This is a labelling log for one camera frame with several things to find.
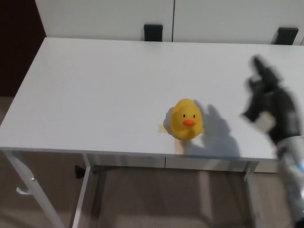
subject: duck's orange beak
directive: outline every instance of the duck's orange beak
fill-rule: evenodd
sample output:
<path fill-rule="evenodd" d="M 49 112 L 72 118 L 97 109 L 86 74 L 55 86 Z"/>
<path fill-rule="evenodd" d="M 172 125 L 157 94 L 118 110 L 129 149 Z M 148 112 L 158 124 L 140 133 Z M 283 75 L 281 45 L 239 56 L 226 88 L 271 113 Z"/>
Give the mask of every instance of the duck's orange beak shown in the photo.
<path fill-rule="evenodd" d="M 190 127 L 190 126 L 195 125 L 195 122 L 193 120 L 185 120 L 184 122 L 182 122 L 182 124 Z"/>

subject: dark red wall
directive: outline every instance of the dark red wall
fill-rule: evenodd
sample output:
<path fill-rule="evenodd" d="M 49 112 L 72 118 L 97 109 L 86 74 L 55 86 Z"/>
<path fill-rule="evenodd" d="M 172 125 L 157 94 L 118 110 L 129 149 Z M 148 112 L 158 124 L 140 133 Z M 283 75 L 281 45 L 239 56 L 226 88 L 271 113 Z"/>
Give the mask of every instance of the dark red wall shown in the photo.
<path fill-rule="evenodd" d="M 34 0 L 0 0 L 0 96 L 14 96 L 46 37 Z"/>

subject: table frame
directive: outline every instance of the table frame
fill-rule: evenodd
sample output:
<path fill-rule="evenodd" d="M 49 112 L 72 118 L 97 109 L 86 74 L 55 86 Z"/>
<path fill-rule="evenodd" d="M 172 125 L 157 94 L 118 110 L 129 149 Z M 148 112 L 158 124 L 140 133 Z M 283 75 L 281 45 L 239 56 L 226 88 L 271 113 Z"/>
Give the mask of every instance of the table frame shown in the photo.
<path fill-rule="evenodd" d="M 65 226 L 59 215 L 41 188 L 38 180 L 36 180 L 34 174 L 23 160 L 20 152 L 4 151 L 4 154 L 26 184 L 29 194 L 34 196 L 53 226 L 64 228 Z M 72 228 L 96 227 L 103 194 L 101 186 L 104 185 L 106 176 L 106 169 L 96 169 L 94 154 L 83 153 L 83 157 L 86 169 Z M 251 214 L 255 227 L 263 228 L 258 191 L 254 180 L 254 170 L 258 164 L 259 161 L 248 161 L 244 181 L 247 182 Z"/>

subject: table top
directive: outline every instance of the table top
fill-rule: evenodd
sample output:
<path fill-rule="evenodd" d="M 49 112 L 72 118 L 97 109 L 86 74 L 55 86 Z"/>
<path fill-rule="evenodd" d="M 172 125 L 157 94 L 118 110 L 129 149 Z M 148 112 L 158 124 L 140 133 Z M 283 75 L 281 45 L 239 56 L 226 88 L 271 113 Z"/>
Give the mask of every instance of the table top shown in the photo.
<path fill-rule="evenodd" d="M 159 129 L 190 98 L 207 133 L 187 156 L 273 159 L 268 139 L 240 117 L 255 54 L 304 106 L 301 46 L 46 38 L 0 127 L 0 149 L 175 155 L 175 139 Z"/>

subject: floor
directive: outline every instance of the floor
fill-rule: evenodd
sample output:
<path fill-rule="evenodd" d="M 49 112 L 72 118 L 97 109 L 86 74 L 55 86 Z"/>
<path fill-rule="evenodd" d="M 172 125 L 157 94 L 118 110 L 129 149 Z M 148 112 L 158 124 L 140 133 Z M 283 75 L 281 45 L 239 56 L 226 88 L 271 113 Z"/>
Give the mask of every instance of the floor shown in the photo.
<path fill-rule="evenodd" d="M 0 121 L 11 98 L 0 97 Z M 82 180 L 74 165 L 81 155 L 25 153 L 36 178 L 67 227 Z M 250 228 L 243 173 L 148 168 L 107 172 L 99 228 Z M 283 186 L 276 174 L 255 174 L 266 228 L 291 228 Z M 19 195 L 23 183 L 0 153 L 0 227 L 52 227 L 32 196 Z"/>

